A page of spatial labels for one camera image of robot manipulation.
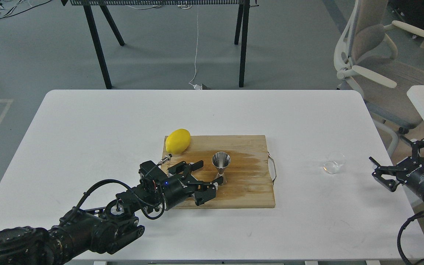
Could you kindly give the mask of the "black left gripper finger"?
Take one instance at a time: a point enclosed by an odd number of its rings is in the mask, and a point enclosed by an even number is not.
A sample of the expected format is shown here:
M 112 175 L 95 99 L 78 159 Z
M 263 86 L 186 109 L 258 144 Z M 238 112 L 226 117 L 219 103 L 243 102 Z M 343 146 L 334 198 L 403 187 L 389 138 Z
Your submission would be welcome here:
M 192 182 L 194 188 L 193 198 L 196 206 L 200 206 L 216 197 L 216 192 L 219 185 L 224 182 L 224 177 L 218 177 L 212 182 L 195 181 Z
M 174 176 L 178 173 L 185 173 L 186 175 L 190 174 L 193 171 L 196 171 L 204 166 L 204 161 L 200 160 L 195 163 L 186 163 L 185 161 L 181 161 L 167 169 L 168 174 L 170 176 Z

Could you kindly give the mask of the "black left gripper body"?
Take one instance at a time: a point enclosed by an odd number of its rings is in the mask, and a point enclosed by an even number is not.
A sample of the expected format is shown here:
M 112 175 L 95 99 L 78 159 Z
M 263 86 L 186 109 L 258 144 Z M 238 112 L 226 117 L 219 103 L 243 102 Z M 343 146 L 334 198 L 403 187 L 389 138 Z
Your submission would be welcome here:
M 191 197 L 198 190 L 199 181 L 190 172 L 181 172 L 173 176 L 161 171 L 160 185 L 165 197 L 165 209 L 170 210 Z

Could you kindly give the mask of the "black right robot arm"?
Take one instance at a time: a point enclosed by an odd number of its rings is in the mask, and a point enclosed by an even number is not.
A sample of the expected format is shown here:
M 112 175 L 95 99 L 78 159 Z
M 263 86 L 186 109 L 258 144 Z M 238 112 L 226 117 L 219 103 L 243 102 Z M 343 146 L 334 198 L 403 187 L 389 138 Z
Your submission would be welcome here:
M 390 192 L 394 192 L 400 184 L 406 185 L 424 202 L 424 138 L 415 141 L 402 139 L 411 146 L 411 156 L 395 166 L 382 166 L 370 157 L 375 165 L 372 176 Z

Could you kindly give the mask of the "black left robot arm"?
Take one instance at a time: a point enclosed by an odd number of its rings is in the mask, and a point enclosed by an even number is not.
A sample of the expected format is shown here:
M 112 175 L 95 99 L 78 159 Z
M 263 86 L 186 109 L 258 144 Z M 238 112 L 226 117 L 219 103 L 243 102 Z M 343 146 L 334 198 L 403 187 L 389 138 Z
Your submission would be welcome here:
M 170 159 L 167 155 L 158 163 L 140 164 L 135 187 L 113 179 L 97 182 L 49 230 L 29 226 L 0 230 L 0 265 L 63 265 L 86 251 L 114 254 L 144 234 L 135 215 L 138 210 L 155 220 L 188 198 L 197 206 L 214 199 L 218 186 L 225 183 L 222 173 L 212 181 L 195 179 L 192 173 L 203 167 L 202 160 L 179 162 L 165 173 L 160 166 Z M 118 183 L 126 191 L 105 207 L 81 209 L 89 195 L 108 183 Z

